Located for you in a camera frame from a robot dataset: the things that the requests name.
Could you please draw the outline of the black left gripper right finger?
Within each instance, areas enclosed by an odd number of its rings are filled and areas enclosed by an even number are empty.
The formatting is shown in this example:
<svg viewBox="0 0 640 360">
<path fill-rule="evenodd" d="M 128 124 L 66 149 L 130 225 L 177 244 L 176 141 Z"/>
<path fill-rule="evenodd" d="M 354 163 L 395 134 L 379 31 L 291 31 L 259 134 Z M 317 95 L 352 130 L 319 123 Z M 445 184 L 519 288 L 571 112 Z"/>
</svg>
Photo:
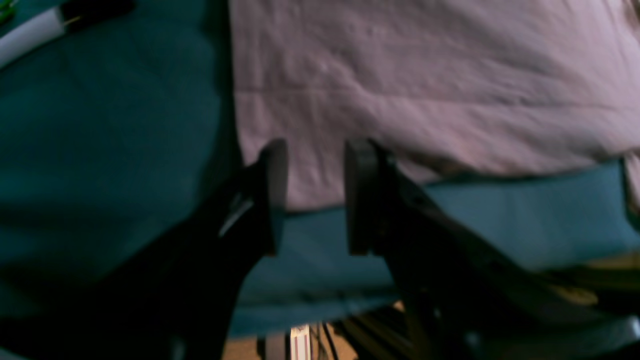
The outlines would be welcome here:
<svg viewBox="0 0 640 360">
<path fill-rule="evenodd" d="M 343 153 L 349 251 L 384 258 L 413 360 L 637 360 L 639 317 L 572 303 L 449 217 L 370 139 Z"/>
</svg>

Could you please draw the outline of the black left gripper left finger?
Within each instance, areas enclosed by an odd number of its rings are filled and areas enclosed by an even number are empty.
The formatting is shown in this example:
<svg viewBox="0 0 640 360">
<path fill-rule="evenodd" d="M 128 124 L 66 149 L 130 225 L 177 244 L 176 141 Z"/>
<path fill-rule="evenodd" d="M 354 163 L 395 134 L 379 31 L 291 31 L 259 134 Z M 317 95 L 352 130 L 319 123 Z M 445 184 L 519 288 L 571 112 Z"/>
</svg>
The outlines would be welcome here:
<svg viewBox="0 0 640 360">
<path fill-rule="evenodd" d="M 287 175 L 286 141 L 272 140 L 86 294 L 2 319 L 2 350 L 26 360 L 219 360 L 246 276 L 277 252 Z"/>
</svg>

